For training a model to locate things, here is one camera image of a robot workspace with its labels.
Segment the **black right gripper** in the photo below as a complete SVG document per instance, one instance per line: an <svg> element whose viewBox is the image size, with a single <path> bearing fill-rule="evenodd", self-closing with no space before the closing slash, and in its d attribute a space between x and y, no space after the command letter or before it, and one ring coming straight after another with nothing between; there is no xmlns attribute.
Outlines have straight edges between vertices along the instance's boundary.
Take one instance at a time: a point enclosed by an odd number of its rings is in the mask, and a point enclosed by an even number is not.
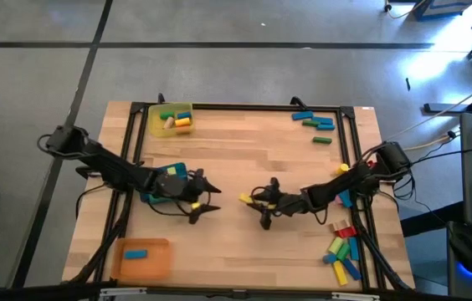
<svg viewBox="0 0 472 301"><path fill-rule="evenodd" d="M292 217L294 214L304 214L310 211L301 194L282 192L276 177L272 177L269 185L262 191L253 192L252 198L259 199L259 203L248 203L247 206L261 212L259 223L263 229L270 229L272 216Z"/></svg>

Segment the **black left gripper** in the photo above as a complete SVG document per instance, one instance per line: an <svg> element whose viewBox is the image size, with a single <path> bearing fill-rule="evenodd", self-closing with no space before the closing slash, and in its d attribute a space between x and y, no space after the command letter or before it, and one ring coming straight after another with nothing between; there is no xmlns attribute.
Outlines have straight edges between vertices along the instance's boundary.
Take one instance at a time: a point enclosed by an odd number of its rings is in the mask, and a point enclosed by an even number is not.
<svg viewBox="0 0 472 301"><path fill-rule="evenodd" d="M204 192L221 193L222 191L206 180L204 170L201 168L196 171L189 171L188 175L189 180L186 186L185 197L191 204L191 211L188 213L188 222L193 225L203 213L220 209L220 207L217 206L201 203L199 197Z"/></svg>

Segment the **teal plastic bin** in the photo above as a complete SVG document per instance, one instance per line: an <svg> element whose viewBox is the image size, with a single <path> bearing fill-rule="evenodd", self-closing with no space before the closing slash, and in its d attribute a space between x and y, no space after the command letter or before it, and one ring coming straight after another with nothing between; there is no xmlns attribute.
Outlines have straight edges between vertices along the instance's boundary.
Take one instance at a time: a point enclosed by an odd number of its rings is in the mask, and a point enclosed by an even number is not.
<svg viewBox="0 0 472 301"><path fill-rule="evenodd" d="M167 168L170 166L174 166L177 169L177 174L173 176L177 176L179 179L187 181L187 168L183 162L174 163L168 166L161 166L159 167L159 170L167 173ZM151 194L141 194L141 202L143 203L151 203L152 205L156 205L169 201L169 198L154 197Z"/></svg>

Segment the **yellow plastic bin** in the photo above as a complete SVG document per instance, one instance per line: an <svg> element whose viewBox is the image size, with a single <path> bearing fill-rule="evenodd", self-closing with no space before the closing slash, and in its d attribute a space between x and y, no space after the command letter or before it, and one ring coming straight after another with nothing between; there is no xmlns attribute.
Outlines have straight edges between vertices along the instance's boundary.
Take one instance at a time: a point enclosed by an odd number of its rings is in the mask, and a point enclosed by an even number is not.
<svg viewBox="0 0 472 301"><path fill-rule="evenodd" d="M148 130L156 137L170 137L178 135L176 132L176 126L170 130L164 130L163 126L165 120L160 119L160 113L164 111L173 111L177 120L177 114L182 112L190 111L192 113L191 124L189 125L194 131L195 119L193 116L193 109L191 103L168 103L162 105L153 105L148 110Z"/></svg>

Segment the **orange plastic bin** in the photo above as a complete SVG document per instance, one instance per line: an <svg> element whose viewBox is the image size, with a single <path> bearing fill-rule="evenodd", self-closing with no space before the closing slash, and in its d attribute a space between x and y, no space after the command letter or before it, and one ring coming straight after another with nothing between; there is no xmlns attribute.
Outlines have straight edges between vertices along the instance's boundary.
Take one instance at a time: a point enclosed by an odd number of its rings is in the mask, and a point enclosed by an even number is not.
<svg viewBox="0 0 472 301"><path fill-rule="evenodd" d="M142 259L124 259L127 250L146 249ZM118 238L110 276L120 281L161 280L172 269L172 245L165 238Z"/></svg>

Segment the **light green cylinder block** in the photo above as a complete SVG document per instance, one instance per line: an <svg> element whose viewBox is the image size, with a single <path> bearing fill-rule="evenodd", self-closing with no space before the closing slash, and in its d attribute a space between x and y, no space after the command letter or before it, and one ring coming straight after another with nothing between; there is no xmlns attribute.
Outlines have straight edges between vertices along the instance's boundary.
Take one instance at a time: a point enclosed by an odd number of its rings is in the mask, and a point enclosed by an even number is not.
<svg viewBox="0 0 472 301"><path fill-rule="evenodd" d="M341 237L335 237L327 251L332 254L337 254L341 249L344 240Z"/></svg>

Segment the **black rig beam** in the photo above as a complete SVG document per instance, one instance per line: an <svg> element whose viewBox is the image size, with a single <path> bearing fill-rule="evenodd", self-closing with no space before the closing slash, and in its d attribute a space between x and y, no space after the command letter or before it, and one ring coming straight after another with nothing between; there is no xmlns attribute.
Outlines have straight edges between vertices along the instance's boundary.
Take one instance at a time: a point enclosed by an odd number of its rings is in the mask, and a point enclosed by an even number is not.
<svg viewBox="0 0 472 301"><path fill-rule="evenodd" d="M78 301L81 299L100 298L100 290L103 288L147 288L146 294L190 295L207 298L224 297L237 300L268 297L332 299L331 293L334 292L226 288L118 287L114 282L100 282L66 283L27 288L0 288L0 301ZM361 293L378 295L381 301L472 301L469 298L374 288Z"/></svg>

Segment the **black computer mouse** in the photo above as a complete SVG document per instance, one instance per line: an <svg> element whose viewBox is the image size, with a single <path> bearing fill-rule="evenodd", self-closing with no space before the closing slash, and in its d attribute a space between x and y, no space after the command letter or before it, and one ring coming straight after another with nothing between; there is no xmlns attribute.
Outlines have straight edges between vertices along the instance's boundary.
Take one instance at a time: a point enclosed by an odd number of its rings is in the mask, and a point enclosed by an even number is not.
<svg viewBox="0 0 472 301"><path fill-rule="evenodd" d="M449 244L459 264L472 273L472 242L464 234L453 234Z"/></svg>

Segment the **blue box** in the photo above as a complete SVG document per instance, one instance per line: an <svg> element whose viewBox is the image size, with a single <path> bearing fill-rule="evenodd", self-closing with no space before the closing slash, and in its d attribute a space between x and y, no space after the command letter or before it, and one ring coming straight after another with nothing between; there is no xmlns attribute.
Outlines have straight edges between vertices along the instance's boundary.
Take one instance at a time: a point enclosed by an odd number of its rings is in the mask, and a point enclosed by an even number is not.
<svg viewBox="0 0 472 301"><path fill-rule="evenodd" d="M413 8L418 21L451 18L472 6L472 0L420 0Z"/></svg>

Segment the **black aluminium table frame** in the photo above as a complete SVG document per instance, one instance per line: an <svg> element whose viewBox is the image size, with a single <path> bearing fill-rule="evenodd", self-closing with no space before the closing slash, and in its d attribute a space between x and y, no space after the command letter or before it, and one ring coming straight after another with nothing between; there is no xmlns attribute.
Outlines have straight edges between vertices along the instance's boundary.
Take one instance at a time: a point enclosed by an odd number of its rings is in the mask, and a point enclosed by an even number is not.
<svg viewBox="0 0 472 301"><path fill-rule="evenodd" d="M238 200L240 193L266 185L270 177L280 180L283 191L298 192L300 187L329 181L338 166L349 159L341 154L337 132L323 133L333 139L330 145L311 142L315 131L291 120L292 105L274 105L285 111L266 111L267 105L219 104L204 110L193 105L197 120L190 135L159 138L145 133L140 161L145 166L165 166L183 161L188 168L203 168L206 177L223 193L212 196L212 204L222 209L203 214L197 224L185 217L156 214L137 194L126 237L167 239L172 246L172 271L163 281L144 282L153 292L194 288L221 294L234 291L280 290L361 292L362 281L339 286L334 268L321 257L334 240L328 224L350 217L337 204L329 206L327 225L314 216L294 215L275 218L269 231L259 225L259 213ZM346 150L355 161L351 131L346 130ZM85 196L76 222L63 280L76 276L100 245L110 205L111 191L99 189ZM414 287L413 274L395 204L386 196L373 202L374 221L383 255L401 279Z"/></svg>

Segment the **silver bracket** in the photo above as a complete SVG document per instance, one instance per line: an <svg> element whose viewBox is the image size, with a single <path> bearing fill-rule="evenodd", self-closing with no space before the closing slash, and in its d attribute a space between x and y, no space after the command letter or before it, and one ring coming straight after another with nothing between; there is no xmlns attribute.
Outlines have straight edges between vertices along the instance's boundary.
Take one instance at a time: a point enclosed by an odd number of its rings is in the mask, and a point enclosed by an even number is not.
<svg viewBox="0 0 472 301"><path fill-rule="evenodd" d="M147 288L103 288L100 290L101 298L112 298L124 295L146 294Z"/></svg>
<svg viewBox="0 0 472 301"><path fill-rule="evenodd" d="M341 301L381 301L378 295L365 293L332 292L331 298Z"/></svg>

